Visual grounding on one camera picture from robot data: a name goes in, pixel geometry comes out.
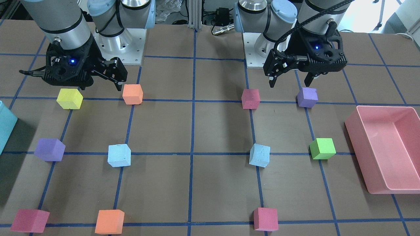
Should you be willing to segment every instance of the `cube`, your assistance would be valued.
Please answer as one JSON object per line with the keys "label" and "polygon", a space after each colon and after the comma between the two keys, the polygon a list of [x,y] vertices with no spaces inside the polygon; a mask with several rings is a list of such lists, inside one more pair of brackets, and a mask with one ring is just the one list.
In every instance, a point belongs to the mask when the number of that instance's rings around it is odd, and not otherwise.
{"label": "cube", "polygon": [[334,156],[336,148],[334,147],[333,139],[330,138],[316,138],[310,145],[312,159],[327,160]]}
{"label": "cube", "polygon": [[123,99],[127,105],[136,105],[143,102],[143,90],[140,84],[125,84]]}
{"label": "cube", "polygon": [[58,139],[39,139],[34,155],[44,161],[61,161],[65,148]]}
{"label": "cube", "polygon": [[276,231],[278,230],[278,218],[276,208],[259,207],[254,210],[254,230]]}
{"label": "cube", "polygon": [[123,223],[124,212],[122,210],[99,210],[95,233],[121,234]]}
{"label": "cube", "polygon": [[318,101],[318,94],[314,88],[301,88],[297,94],[297,104],[302,108],[312,108]]}
{"label": "cube", "polygon": [[18,118],[0,101],[0,154],[9,140]]}
{"label": "cube", "polygon": [[49,212],[34,209],[19,209],[10,231],[23,233],[43,233]]}
{"label": "cube", "polygon": [[261,102],[260,92],[258,89],[244,89],[241,99],[243,109],[257,109]]}
{"label": "cube", "polygon": [[77,89],[60,89],[57,102],[63,109],[80,109],[83,96]]}
{"label": "cube", "polygon": [[254,144],[249,154],[249,164],[260,167],[267,167],[270,162],[270,147]]}
{"label": "cube", "polygon": [[127,144],[109,145],[108,163],[112,167],[131,165],[131,149]]}

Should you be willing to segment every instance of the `yellow cube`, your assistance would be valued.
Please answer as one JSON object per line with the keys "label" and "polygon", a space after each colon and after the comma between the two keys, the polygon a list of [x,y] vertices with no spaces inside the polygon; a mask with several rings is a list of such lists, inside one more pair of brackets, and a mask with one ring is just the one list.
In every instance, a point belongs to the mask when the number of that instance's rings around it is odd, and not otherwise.
{"label": "yellow cube", "polygon": [[83,96],[77,89],[60,89],[57,102],[63,109],[80,109]]}

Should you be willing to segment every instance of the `green cube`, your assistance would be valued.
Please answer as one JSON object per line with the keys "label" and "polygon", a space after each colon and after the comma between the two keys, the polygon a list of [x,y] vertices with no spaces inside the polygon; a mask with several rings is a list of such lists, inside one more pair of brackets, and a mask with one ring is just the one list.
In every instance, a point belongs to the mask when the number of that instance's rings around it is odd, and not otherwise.
{"label": "green cube", "polygon": [[317,138],[310,145],[312,159],[327,160],[334,156],[336,148],[334,147],[333,139]]}

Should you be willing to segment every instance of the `pink plastic container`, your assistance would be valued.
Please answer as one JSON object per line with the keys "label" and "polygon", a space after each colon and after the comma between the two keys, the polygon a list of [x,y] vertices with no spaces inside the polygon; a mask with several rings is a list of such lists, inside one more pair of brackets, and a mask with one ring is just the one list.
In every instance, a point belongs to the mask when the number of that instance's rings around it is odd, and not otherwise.
{"label": "pink plastic container", "polygon": [[345,124],[371,194],[420,194],[420,118],[414,108],[357,106]]}

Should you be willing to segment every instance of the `plastic bag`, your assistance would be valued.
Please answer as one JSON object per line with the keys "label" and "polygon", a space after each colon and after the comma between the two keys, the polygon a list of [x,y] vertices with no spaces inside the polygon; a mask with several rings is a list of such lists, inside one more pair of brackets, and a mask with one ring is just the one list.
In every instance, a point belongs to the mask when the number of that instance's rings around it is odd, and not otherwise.
{"label": "plastic bag", "polygon": [[182,0],[156,0],[156,23],[163,23],[172,12],[181,11]]}

